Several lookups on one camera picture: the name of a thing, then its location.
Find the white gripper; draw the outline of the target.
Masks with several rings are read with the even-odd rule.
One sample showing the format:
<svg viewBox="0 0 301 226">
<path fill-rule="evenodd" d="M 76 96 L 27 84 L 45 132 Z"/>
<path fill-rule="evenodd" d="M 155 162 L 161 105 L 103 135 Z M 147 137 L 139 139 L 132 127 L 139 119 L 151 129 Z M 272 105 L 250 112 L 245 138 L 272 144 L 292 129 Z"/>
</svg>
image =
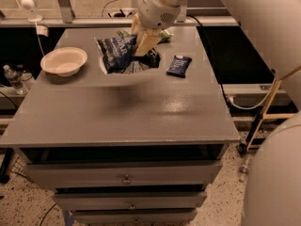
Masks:
<svg viewBox="0 0 301 226">
<path fill-rule="evenodd" d="M 131 34 L 137 36 L 136 57 L 143 57 L 161 40 L 161 29 L 140 30 L 140 22 L 147 28 L 170 27 L 181 11 L 180 3 L 180 0 L 137 0 L 138 14 L 134 15 L 131 26 Z"/>
</svg>

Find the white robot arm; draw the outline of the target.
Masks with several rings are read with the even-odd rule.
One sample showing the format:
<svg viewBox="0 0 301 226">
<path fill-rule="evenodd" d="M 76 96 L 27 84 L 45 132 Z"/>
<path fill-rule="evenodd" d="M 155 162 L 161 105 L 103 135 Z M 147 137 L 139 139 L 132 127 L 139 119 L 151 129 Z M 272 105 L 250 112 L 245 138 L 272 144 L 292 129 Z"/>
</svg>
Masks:
<svg viewBox="0 0 301 226">
<path fill-rule="evenodd" d="M 136 53 L 173 26 L 182 0 L 137 0 L 132 30 Z M 264 62 L 276 71 L 295 105 L 301 104 L 301 0 L 221 0 Z M 242 226 L 301 226 L 301 112 L 263 142 L 251 163 Z"/>
</svg>

